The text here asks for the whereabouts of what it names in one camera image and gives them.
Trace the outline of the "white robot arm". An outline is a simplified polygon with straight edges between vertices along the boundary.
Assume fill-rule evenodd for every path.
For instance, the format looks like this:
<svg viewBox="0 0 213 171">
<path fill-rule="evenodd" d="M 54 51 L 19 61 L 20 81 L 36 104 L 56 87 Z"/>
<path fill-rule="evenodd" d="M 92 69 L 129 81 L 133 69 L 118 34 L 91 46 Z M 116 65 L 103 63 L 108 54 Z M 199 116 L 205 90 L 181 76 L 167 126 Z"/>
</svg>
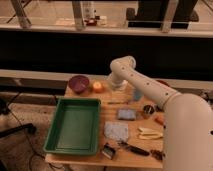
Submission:
<svg viewBox="0 0 213 171">
<path fill-rule="evenodd" d="M 164 111 L 163 171 L 213 171 L 213 110 L 200 96 L 180 93 L 135 70 L 132 56 L 114 59 L 109 82 L 128 81 Z"/>
</svg>

